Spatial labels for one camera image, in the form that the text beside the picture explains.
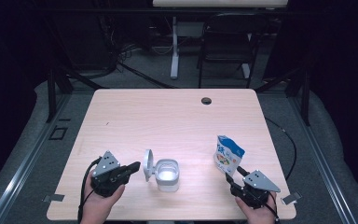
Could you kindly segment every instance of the hand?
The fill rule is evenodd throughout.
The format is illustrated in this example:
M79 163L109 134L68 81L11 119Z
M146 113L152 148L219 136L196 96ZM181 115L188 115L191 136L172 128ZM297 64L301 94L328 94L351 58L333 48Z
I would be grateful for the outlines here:
M275 198L277 194L271 192L272 196L268 196L267 204L276 211ZM241 198L235 197L235 202L242 212L248 218L248 224L273 224L275 223L275 216L267 209L267 207L261 207L253 209L249 207Z
M84 198L92 192L91 187L91 174L93 171L89 172L89 176L87 176L86 186L84 188ZM123 195L125 186L121 185L118 189L113 193L112 196L104 198L101 195L92 192L89 198L86 200L83 206L83 218L81 220L82 224L92 223L104 223L107 217L110 214L110 210L112 206L121 198Z

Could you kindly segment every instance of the blue and white package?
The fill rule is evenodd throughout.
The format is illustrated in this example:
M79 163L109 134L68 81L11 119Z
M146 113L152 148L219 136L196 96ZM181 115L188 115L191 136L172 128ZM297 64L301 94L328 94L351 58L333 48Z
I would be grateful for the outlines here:
M233 140L225 135L217 136L217 149L213 158L221 171L232 176L240 165L243 154L245 154L245 150Z

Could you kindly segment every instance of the white lid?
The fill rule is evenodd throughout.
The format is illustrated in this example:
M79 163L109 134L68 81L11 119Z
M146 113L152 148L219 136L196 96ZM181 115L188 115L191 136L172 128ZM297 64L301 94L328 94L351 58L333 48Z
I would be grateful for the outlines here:
M146 181L149 181L150 176L154 174L155 167L153 165L152 149L147 149L144 157L144 173Z

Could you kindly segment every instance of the wooden table top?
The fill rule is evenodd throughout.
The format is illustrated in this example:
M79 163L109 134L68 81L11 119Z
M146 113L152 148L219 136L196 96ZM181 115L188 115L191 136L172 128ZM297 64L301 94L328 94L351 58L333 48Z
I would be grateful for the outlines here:
M154 7L286 7L287 0L153 0Z
M204 105L204 97L212 103ZM217 135L226 135L245 150L241 167L262 171L281 189L280 218L295 217L295 207L280 200L290 193L257 96L240 89L96 91L56 189L63 201L51 202L47 216L76 220L83 176L92 161L110 150L123 165L142 164L108 219L246 219L214 163ZM178 161L179 190L159 191L154 176L145 181L146 149L153 150L155 163ZM238 172L233 177L243 186Z

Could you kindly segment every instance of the person's left hand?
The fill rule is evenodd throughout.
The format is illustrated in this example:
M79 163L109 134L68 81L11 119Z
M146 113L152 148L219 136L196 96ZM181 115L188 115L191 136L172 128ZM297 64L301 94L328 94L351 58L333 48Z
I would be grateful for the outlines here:
M87 176L86 185L84 188L84 198L86 199L87 196L92 192L91 187L91 175L92 172L89 172ZM113 193L112 196L104 198L101 195L92 192L89 198L86 200L83 206L83 217L81 220L82 224L92 223L104 223L107 217L110 214L110 210L112 206L121 198L123 195L125 186L121 185L118 189Z

